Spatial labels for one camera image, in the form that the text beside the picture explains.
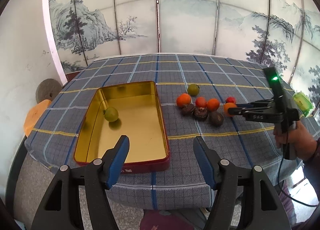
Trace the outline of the person's right hand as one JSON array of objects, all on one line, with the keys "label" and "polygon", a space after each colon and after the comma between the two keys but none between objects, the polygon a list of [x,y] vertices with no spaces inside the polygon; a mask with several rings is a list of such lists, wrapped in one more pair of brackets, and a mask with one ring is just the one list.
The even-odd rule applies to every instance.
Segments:
[{"label": "person's right hand", "polygon": [[296,156],[304,162],[309,160],[317,150],[317,141],[301,121],[297,121],[296,129],[289,131],[288,134],[283,134],[281,130],[276,128],[274,128],[273,134],[278,148],[283,144],[290,143],[295,148]]}]

